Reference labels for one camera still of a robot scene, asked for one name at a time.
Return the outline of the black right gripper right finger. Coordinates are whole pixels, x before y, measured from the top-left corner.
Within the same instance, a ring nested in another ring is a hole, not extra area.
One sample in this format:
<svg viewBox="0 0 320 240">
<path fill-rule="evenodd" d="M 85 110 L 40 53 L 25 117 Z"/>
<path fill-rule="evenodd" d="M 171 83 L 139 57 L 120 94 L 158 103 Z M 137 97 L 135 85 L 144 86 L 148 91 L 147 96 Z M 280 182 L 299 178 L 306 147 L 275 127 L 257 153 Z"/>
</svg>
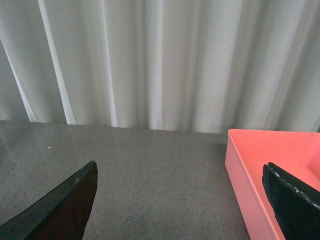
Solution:
<svg viewBox="0 0 320 240">
<path fill-rule="evenodd" d="M 262 184 L 286 240 L 320 238 L 320 192 L 276 164 L 263 166 Z"/>
</svg>

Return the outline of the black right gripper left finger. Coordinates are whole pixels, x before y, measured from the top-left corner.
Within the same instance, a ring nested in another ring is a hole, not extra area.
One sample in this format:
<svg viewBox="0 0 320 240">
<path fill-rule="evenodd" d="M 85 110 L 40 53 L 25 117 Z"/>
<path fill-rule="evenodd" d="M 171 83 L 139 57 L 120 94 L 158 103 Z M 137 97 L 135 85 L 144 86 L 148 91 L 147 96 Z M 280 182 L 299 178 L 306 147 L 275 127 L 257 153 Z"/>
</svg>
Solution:
<svg viewBox="0 0 320 240">
<path fill-rule="evenodd" d="M 81 240 L 98 188 L 95 161 L 0 227 L 2 240 Z"/>
</svg>

